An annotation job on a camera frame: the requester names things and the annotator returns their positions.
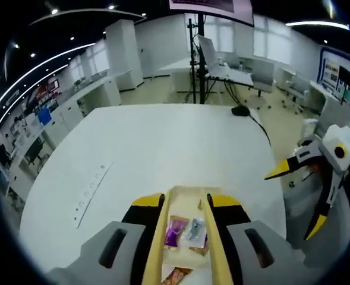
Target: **black pole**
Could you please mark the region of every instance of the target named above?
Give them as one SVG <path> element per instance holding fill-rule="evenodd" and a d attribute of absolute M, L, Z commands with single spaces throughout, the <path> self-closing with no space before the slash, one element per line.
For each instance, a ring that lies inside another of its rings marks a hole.
<path fill-rule="evenodd" d="M 191 43 L 191 69 L 192 69 L 192 88 L 193 88 L 193 104 L 196 104 L 196 76 L 194 74 L 194 48 L 193 48 L 193 34 L 192 34 L 192 19 L 189 19 L 189 35 Z"/>
<path fill-rule="evenodd" d="M 204 15 L 198 14 L 198 34 L 204 36 Z M 200 77 L 200 104 L 205 104 L 205 59 L 203 51 L 199 50 L 200 54 L 200 68 L 198 74 Z"/>

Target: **ceiling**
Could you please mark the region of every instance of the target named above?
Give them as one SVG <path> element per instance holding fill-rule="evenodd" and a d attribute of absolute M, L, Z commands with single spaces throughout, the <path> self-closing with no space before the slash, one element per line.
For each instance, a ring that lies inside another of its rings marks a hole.
<path fill-rule="evenodd" d="M 335 3 L 335 17 L 333 21 L 350 24 L 350 0 L 331 0 Z M 284 23 L 299 20 L 332 20 L 322 4 L 322 0 L 251 0 L 253 11 L 256 14 L 265 15 Z M 9 7 L 17 14 L 12 28 L 5 31 L 9 38 L 7 47 L 7 80 L 4 75 L 4 62 L 0 63 L 0 94 L 2 94 L 13 82 L 25 74 L 37 64 L 66 50 L 81 45 L 94 43 L 104 35 L 102 32 L 108 25 L 120 18 L 139 20 L 138 17 L 126 16 L 111 12 L 77 12 L 56 17 L 51 17 L 35 24 L 32 22 L 46 16 L 50 16 L 51 9 L 60 11 L 107 8 L 111 4 L 117 6 L 117 10 L 135 14 L 147 13 L 147 20 L 164 17 L 183 11 L 170 11 L 168 0 L 35 0 L 23 3 L 16 1 Z M 329 46 L 350 53 L 350 32 L 339 28 L 330 27 L 296 27 L 300 33 L 310 37 L 317 43 L 328 41 Z M 75 57 L 84 50 L 77 50 L 71 54 L 61 56 L 52 62 L 32 72 L 22 84 L 33 84 L 49 72 L 68 63 L 68 57 Z"/>

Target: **snack package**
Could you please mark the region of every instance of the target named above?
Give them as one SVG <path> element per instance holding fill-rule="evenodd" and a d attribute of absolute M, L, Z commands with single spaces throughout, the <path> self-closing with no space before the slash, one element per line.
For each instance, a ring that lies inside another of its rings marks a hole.
<path fill-rule="evenodd" d="M 205 221 L 195 218 L 182 235 L 181 246 L 202 248 L 204 246 L 205 236 Z"/>
<path fill-rule="evenodd" d="M 164 279 L 162 285 L 176 285 L 180 283 L 180 281 L 190 272 L 192 272 L 192 269 L 175 267 L 175 269 L 172 270 L 170 275 L 168 275 L 167 278 Z"/>
<path fill-rule="evenodd" d="M 164 247 L 168 249 L 177 249 L 177 240 L 185 229 L 189 219 L 178 216 L 170 216 L 167 234 L 165 236 Z"/>
<path fill-rule="evenodd" d="M 191 251 L 194 251 L 198 254 L 201 254 L 202 256 L 205 256 L 205 254 L 208 252 L 209 250 L 209 246 L 208 246 L 208 235 L 205 236 L 205 242 L 204 242 L 204 246 L 202 248 L 195 248 L 195 247 L 190 247 L 189 248 Z"/>

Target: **floor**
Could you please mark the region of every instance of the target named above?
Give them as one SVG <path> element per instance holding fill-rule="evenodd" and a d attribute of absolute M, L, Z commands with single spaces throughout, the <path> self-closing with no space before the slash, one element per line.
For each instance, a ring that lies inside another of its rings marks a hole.
<path fill-rule="evenodd" d="M 241 102 L 248 100 L 248 106 L 253 101 L 251 96 L 257 94 L 256 90 L 249 90 L 247 87 L 236 85 L 236 94 Z M 283 108 L 282 101 L 289 102 L 285 92 L 274 88 L 272 93 L 262 93 L 266 104 L 258 110 L 261 123 L 266 129 L 272 143 L 275 159 L 280 162 L 288 158 L 297 147 L 301 136 L 302 121 L 305 118 L 314 118 L 315 115 L 307 110 L 295 114 L 291 107 Z M 155 103 L 185 103 L 187 93 L 176 93 L 171 91 L 170 77 L 156 77 L 144 80 L 144 84 L 135 90 L 121 93 L 122 105 L 134 104 L 155 104 Z M 188 103 L 192 103 L 192 96 L 189 96 Z M 217 105 L 219 100 L 216 93 L 211 93 L 207 104 Z M 222 93 L 222 104 L 225 106 L 236 106 L 227 92 Z M 289 189 L 291 181 L 297 183 L 301 179 L 303 170 L 281 178 L 283 191 Z"/>

